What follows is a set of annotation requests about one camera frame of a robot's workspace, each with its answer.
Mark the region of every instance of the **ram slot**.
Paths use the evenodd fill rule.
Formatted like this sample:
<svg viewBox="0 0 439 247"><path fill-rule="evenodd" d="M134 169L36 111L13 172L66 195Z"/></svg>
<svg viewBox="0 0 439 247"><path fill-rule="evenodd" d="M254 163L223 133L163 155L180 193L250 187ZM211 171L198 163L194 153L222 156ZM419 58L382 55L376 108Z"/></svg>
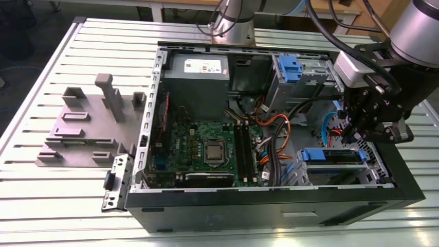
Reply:
<svg viewBox="0 0 439 247"><path fill-rule="evenodd" d="M236 166L238 166L238 179L247 182L247 169L244 162L243 153L243 142L242 142L242 124L236 123L234 127L234 137L235 137L235 156L236 156Z"/></svg>
<svg viewBox="0 0 439 247"><path fill-rule="evenodd" d="M246 161L246 171L248 182L255 182L255 166L254 166L254 156L252 156L252 141L250 139L248 125L242 127L242 144L243 144L243 155Z"/></svg>

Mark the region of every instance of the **sticker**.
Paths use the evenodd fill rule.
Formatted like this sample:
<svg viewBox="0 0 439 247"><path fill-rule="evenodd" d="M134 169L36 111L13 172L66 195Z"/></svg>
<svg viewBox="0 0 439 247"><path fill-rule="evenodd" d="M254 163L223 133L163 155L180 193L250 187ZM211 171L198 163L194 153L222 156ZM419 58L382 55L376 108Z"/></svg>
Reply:
<svg viewBox="0 0 439 247"><path fill-rule="evenodd" d="M355 10L344 10L343 13L344 14L362 14L359 11L355 11Z"/></svg>
<svg viewBox="0 0 439 247"><path fill-rule="evenodd" d="M270 179L270 172L263 171L260 177L262 177L262 179L268 180Z"/></svg>
<svg viewBox="0 0 439 247"><path fill-rule="evenodd" d="M264 112L268 111L268 106L266 106L264 104L260 105L260 108L262 108L262 110L263 110Z"/></svg>
<svg viewBox="0 0 439 247"><path fill-rule="evenodd" d="M223 72L222 61L220 60L187 59L184 61L184 72L186 73L220 74Z"/></svg>

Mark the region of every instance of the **metal table surface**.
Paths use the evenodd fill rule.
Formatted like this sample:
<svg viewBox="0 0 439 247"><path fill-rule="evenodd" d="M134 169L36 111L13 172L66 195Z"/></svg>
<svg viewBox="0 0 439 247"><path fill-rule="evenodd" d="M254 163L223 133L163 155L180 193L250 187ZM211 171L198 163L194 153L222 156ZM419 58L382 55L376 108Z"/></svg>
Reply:
<svg viewBox="0 0 439 247"><path fill-rule="evenodd" d="M350 45L371 42L367 37L340 38ZM408 120L415 140L399 145L427 199L348 226L150 234L130 213L100 212L107 168L36 167L36 154L64 105L60 95L66 88L80 86L86 94L100 94L95 75L111 73L123 95L148 93L159 40L210 42L194 25L100 19L72 24L0 139L0 243L439 245L439 119L427 102L415 108ZM316 33L258 29L256 42L264 47L336 50Z"/></svg>

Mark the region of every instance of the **green circuit board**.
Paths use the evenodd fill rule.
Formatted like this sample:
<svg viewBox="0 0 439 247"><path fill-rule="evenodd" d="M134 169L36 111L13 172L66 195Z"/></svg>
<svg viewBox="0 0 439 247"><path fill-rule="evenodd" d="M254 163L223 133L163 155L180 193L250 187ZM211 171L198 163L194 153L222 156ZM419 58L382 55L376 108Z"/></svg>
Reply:
<svg viewBox="0 0 439 247"><path fill-rule="evenodd" d="M255 150L256 139L260 138L260 128L248 127L251 136L252 150ZM223 162L210 164L208 148L210 145L222 146L224 151ZM218 172L235 175L235 187L250 187L262 185L260 176L258 175L256 154L252 152L255 181L240 181L238 179L238 162L235 157L235 136L234 124L222 122L187 122L175 123L171 132L170 154L167 157L166 171L158 171L158 176L168 176L167 173L175 172Z"/></svg>

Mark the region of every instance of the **motherboard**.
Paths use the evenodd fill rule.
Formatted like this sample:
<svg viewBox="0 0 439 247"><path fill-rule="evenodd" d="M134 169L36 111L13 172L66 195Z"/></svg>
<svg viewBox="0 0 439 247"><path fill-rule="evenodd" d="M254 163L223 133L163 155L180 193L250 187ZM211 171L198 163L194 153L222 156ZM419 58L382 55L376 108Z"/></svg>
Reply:
<svg viewBox="0 0 439 247"><path fill-rule="evenodd" d="M203 187L207 180L227 187L262 185L256 144L260 127L248 122L175 122L167 155L154 157L148 186Z"/></svg>

